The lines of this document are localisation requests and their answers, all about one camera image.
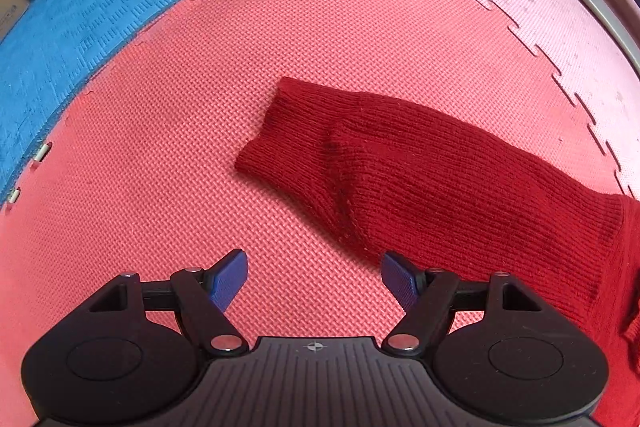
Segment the floor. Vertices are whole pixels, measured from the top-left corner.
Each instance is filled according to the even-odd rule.
[[[640,82],[577,0],[180,0],[70,103],[51,98],[52,149],[0,209],[0,424],[33,420],[28,346],[126,270],[162,279],[246,249],[228,316],[251,340],[380,338],[398,320],[377,267],[234,172],[283,75],[429,105],[594,190],[640,187]],[[39,106],[12,100],[31,126]]]

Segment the knit fabric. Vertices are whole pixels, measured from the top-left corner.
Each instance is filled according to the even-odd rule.
[[[598,419],[638,425],[637,202],[436,110],[290,78],[236,168],[368,259],[396,250],[468,280],[514,273],[607,354]]]

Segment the sweater cuff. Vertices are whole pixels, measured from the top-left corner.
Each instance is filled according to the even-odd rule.
[[[258,136],[236,158],[236,170],[298,200],[338,233],[324,172],[324,142],[335,121],[354,110],[357,94],[283,78]]]

